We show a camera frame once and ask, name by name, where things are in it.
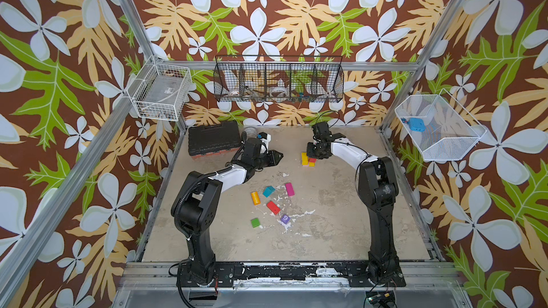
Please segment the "yellow arch block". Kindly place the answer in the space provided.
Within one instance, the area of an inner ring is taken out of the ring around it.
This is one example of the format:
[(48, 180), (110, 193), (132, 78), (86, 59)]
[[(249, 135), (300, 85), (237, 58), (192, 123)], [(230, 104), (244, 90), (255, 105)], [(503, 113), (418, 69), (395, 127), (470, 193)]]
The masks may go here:
[(308, 166), (309, 165), (309, 159), (306, 153), (301, 153), (301, 164), (302, 166)]

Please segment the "magenta block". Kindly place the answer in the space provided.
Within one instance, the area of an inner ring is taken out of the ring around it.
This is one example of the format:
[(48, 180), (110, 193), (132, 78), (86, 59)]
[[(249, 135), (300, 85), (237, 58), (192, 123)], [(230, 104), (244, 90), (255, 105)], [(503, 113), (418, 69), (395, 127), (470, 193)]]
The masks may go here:
[(288, 197), (293, 197), (295, 195), (295, 191), (294, 191), (292, 183), (286, 183), (285, 184), (285, 189), (286, 189)]

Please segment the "red rectangular block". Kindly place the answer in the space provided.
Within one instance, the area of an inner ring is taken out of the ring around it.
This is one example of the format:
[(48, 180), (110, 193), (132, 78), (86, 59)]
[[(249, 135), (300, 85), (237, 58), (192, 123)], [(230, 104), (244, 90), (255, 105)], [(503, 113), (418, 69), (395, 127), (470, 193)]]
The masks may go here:
[(273, 201), (269, 201), (266, 206), (274, 215), (278, 215), (281, 212), (281, 209)]

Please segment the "purple number nine cube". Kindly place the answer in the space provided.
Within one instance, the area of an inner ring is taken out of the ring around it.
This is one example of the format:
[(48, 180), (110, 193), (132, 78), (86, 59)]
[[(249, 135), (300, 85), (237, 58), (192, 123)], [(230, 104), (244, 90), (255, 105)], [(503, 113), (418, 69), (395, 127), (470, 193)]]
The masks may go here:
[(282, 217), (281, 217), (281, 222), (282, 222), (282, 224), (284, 224), (284, 225), (290, 225), (290, 223), (291, 223), (291, 218), (290, 218), (288, 215), (282, 215)]

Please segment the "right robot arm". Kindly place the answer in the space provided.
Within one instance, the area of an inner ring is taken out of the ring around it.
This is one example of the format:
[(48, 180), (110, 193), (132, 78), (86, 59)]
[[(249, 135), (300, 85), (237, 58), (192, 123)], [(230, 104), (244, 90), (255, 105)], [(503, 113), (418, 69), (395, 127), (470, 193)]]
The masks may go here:
[(392, 219), (399, 194), (392, 160), (370, 154), (347, 138), (309, 142), (306, 153), (318, 160), (336, 156), (355, 170), (355, 189), (368, 209), (370, 221), (367, 277), (373, 285), (404, 287)]

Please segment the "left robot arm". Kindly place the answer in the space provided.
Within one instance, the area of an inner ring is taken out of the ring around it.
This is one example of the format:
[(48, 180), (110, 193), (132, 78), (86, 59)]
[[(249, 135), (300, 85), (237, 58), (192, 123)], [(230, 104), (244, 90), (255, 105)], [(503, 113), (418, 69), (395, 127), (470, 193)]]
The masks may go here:
[(176, 229), (186, 238), (189, 252), (186, 272), (191, 281), (206, 285), (215, 275), (215, 253), (209, 228), (215, 219), (221, 193), (246, 183), (259, 170), (277, 166), (282, 159), (281, 152), (270, 150), (251, 158), (242, 156), (217, 171), (188, 174), (172, 205), (171, 216)]

